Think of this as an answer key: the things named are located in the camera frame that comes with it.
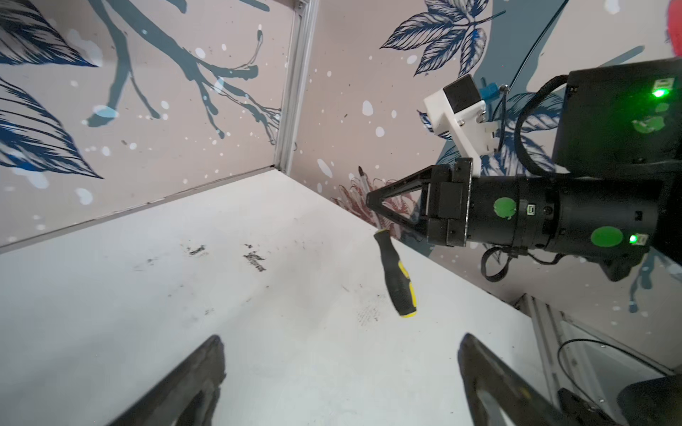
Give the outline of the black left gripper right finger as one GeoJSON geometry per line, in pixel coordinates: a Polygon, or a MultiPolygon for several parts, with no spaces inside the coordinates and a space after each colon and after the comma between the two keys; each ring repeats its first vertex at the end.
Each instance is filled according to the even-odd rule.
{"type": "Polygon", "coordinates": [[[458,350],[468,408],[475,425],[576,425],[472,334],[458,350]]]}

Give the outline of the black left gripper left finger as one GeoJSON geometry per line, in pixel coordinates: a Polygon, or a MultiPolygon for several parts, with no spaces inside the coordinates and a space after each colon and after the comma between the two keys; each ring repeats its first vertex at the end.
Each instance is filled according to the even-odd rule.
{"type": "Polygon", "coordinates": [[[212,335],[112,425],[211,425],[226,378],[224,344],[212,335]]]}

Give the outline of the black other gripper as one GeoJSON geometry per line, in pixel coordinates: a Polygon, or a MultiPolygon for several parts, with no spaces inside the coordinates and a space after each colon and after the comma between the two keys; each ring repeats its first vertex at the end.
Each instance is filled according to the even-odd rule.
{"type": "Polygon", "coordinates": [[[396,240],[408,237],[443,246],[485,243],[519,250],[551,245],[558,230],[558,189],[539,177],[472,177],[468,161],[428,166],[369,192],[367,206],[396,240]],[[417,203],[385,200],[424,194],[417,203]]]}

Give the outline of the black yellow handled screwdriver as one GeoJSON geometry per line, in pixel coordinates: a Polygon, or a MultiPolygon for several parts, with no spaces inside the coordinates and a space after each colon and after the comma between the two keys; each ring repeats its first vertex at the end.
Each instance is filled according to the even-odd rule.
{"type": "Polygon", "coordinates": [[[389,231],[377,231],[374,239],[378,243],[385,285],[391,302],[399,316],[410,318],[417,313],[417,298],[410,275],[394,248],[389,231]]]}

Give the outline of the black other robot arm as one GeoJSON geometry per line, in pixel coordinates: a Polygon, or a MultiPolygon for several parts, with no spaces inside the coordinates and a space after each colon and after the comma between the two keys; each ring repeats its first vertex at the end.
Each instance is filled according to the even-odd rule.
{"type": "MultiPolygon", "coordinates": [[[[482,123],[500,122],[496,150],[488,135],[494,131],[465,131],[486,113],[470,75],[426,98],[433,132],[449,133],[460,158],[365,190],[367,207],[434,245],[487,244],[481,274],[489,282],[500,282],[511,261],[524,256],[545,266],[584,257],[611,282],[627,278],[651,249],[681,264],[681,58],[573,71],[529,96],[508,118],[505,93],[500,114],[482,123]],[[545,101],[564,85],[552,161],[568,172],[559,173],[537,163],[524,138],[549,127],[539,113],[550,112],[545,101]],[[481,156],[502,152],[508,128],[531,177],[482,175],[481,156]],[[387,205],[415,191],[422,197],[411,217],[387,205]],[[488,274],[488,259],[498,252],[506,262],[488,274]]],[[[621,425],[566,370],[561,353],[573,343],[609,346],[662,376],[618,392],[625,424],[681,425],[681,373],[621,347],[589,338],[559,344],[554,360],[584,399],[559,385],[558,402],[550,402],[467,333],[458,363],[473,425],[621,425]]],[[[108,425],[211,425],[225,377],[224,346],[212,335],[108,425]]]]}

